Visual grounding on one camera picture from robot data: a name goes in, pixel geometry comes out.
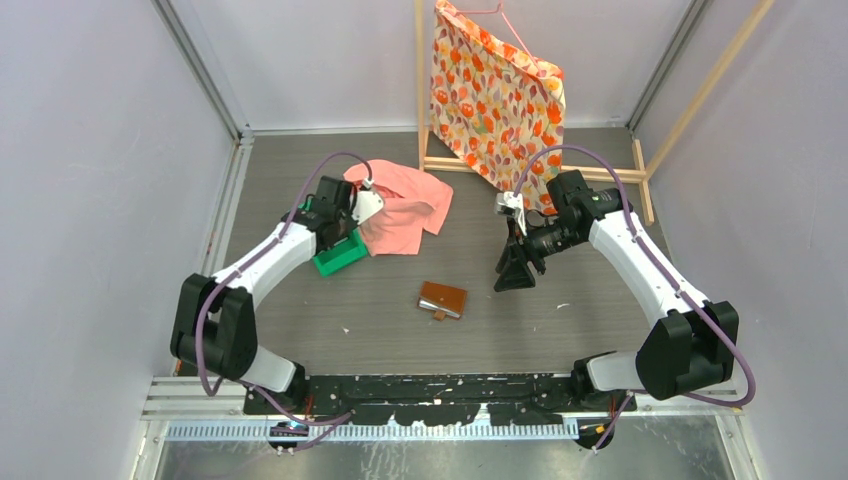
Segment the brown leather card holder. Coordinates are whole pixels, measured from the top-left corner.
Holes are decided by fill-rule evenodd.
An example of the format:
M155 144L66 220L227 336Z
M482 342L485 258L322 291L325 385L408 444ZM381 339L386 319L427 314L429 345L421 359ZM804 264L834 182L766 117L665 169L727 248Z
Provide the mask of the brown leather card holder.
M425 281L419 291L417 307L428 311L433 318L460 320L464 314L468 292L445 284Z

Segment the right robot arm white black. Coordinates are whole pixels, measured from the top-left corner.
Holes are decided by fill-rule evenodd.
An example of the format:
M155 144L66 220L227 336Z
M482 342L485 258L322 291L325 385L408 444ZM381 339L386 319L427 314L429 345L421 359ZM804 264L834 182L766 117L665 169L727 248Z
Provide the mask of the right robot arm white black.
M730 347L739 324L732 305L686 290L685 279L645 233L618 189L595 191L580 172L568 171L550 180L547 190L555 213L540 226L526 224L521 195L497 195L495 211L506 217L508 237L496 266L495 291L534 287L547 257L587 243L613 266L651 326L635 352L575 361L574 403L596 410L611 391L623 390L666 400L730 380L735 364Z

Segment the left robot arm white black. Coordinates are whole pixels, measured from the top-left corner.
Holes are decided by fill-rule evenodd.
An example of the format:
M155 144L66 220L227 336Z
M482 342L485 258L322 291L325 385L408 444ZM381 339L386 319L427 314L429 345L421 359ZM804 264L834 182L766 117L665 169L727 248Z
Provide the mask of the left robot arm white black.
M170 352L200 371L268 391L280 412L298 412L307 398L305 370L261 346L255 312L265 297L304 263L334 272L366 249L359 228L385 205L365 183L324 176L271 234L234 264L212 276L192 274L180 290Z

